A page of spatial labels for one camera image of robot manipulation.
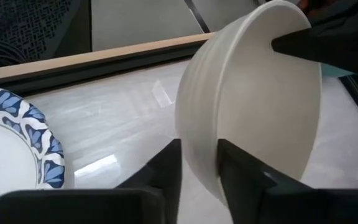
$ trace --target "blue patterned plate rim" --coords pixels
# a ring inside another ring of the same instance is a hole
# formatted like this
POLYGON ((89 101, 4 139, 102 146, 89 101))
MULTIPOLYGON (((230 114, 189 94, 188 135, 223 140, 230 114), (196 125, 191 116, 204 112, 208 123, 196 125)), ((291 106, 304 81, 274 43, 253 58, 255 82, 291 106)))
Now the blue patterned plate rim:
POLYGON ((63 149, 49 130, 45 115, 26 100, 0 88, 0 125, 22 137, 30 147, 37 168, 35 188, 63 188, 63 149))

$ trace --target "black perforated panel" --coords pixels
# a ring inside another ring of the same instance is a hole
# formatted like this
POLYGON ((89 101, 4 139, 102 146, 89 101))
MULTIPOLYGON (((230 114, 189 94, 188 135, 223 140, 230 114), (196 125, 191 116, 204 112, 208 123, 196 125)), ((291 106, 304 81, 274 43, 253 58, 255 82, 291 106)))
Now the black perforated panel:
POLYGON ((0 0, 0 40, 29 60, 53 57, 80 0, 0 0))

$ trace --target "blue leaf pattern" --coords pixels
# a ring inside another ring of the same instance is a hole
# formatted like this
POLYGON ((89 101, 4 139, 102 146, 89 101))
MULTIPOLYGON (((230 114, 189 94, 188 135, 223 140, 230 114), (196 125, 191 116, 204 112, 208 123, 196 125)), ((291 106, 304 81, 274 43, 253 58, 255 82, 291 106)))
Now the blue leaf pattern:
POLYGON ((6 126, 10 126, 13 131, 20 134, 27 141, 27 143, 31 145, 31 153, 34 155, 37 166, 37 183, 47 183, 55 189, 62 188, 64 184, 65 167, 55 163, 55 159, 57 159, 56 157, 53 157, 53 160, 48 160, 45 157, 39 158, 40 155, 59 154, 63 162, 63 150, 60 142, 52 135, 50 137, 50 146, 46 148, 46 146, 43 145, 42 138, 47 129, 33 128, 34 125, 32 122, 45 123, 44 114, 42 114, 42 112, 34 105, 23 101, 23 99, 19 96, 10 93, 9 91, 0 89, 0 114, 3 114, 2 111, 5 111, 15 117, 15 119, 12 119, 3 115, 2 122, 6 126), (19 110, 22 105, 28 105, 29 109, 27 111, 23 111, 23 114, 19 114, 19 110), (37 119, 38 121, 28 119, 26 120, 26 123, 23 123, 21 120, 22 117, 31 117, 37 119))

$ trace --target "paper plate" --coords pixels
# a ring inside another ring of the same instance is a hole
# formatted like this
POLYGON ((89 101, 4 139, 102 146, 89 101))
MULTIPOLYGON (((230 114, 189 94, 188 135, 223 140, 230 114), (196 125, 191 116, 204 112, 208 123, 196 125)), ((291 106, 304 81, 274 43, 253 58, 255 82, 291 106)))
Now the paper plate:
POLYGON ((60 189, 62 145, 45 116, 21 97, 0 89, 0 195, 24 189, 60 189))
POLYGON ((270 1, 209 39, 183 75, 175 119, 185 159, 223 203, 219 138, 294 179, 303 174, 318 125, 321 68, 274 52, 271 41, 309 27, 294 4, 270 1))

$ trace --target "white ceramic bowl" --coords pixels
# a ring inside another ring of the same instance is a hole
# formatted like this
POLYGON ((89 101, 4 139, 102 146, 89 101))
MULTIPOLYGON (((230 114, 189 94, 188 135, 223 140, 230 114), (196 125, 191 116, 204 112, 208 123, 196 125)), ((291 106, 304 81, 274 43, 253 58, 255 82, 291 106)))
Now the white ceramic bowl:
POLYGON ((318 125, 320 64, 276 53, 271 41, 308 27, 294 4, 268 2, 208 40, 183 75, 175 116, 185 158, 222 202, 219 138, 302 176, 318 125))

